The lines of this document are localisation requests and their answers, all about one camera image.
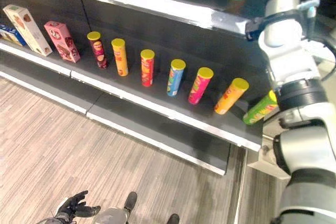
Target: blue chip can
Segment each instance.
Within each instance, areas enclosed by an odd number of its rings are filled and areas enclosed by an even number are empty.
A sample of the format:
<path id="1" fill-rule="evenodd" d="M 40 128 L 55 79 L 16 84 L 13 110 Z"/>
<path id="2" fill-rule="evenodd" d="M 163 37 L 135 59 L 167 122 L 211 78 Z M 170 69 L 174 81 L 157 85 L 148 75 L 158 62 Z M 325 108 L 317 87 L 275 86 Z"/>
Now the blue chip can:
<path id="1" fill-rule="evenodd" d="M 176 96 L 185 67 L 186 64 L 183 60 L 174 59 L 172 61 L 168 78 L 167 95 L 171 97 Z"/>

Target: wood laminate floor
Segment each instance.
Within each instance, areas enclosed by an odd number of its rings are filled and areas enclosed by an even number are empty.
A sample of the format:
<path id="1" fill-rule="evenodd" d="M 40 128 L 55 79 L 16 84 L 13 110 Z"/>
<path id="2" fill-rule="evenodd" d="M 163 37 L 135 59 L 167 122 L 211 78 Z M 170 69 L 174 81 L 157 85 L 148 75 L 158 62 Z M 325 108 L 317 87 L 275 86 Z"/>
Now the wood laminate floor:
<path id="1" fill-rule="evenodd" d="M 1 79 L 1 223 L 36 223 L 67 196 L 89 190 L 89 205 L 138 202 L 130 224 L 233 223 L 242 157 L 233 147 L 218 176 Z M 239 223 L 268 223 L 281 183 L 247 168 Z M 91 223 L 92 219 L 77 219 Z"/>

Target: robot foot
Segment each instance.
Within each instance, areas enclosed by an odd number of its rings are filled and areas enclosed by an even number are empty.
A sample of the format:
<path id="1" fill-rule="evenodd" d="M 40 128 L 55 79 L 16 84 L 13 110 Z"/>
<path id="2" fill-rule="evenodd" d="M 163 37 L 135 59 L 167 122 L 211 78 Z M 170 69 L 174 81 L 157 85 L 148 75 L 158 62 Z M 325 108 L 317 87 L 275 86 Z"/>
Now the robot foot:
<path id="1" fill-rule="evenodd" d="M 172 214 L 167 222 L 167 224 L 179 224 L 180 217 L 177 214 Z"/>

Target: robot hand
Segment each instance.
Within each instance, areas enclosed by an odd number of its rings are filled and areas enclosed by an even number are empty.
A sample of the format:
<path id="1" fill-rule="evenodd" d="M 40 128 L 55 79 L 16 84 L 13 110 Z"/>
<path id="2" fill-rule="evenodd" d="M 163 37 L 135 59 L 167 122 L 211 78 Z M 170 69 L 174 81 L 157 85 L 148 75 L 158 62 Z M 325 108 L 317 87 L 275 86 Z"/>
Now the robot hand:
<path id="1" fill-rule="evenodd" d="M 100 211 L 100 206 L 88 207 L 85 201 L 81 202 L 85 199 L 86 194 L 88 194 L 87 190 L 68 198 L 58 209 L 56 216 L 46 220 L 46 224 L 69 224 L 72 223 L 74 217 L 89 218 L 95 216 Z"/>

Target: pink box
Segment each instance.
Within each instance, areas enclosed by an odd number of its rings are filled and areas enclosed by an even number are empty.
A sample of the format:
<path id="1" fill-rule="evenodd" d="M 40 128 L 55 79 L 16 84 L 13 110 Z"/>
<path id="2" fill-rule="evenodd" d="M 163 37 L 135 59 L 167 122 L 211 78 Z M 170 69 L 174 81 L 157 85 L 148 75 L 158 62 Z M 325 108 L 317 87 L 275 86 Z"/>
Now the pink box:
<path id="1" fill-rule="evenodd" d="M 48 21 L 44 28 L 63 60 L 76 62 L 80 59 L 79 52 L 66 24 Z"/>

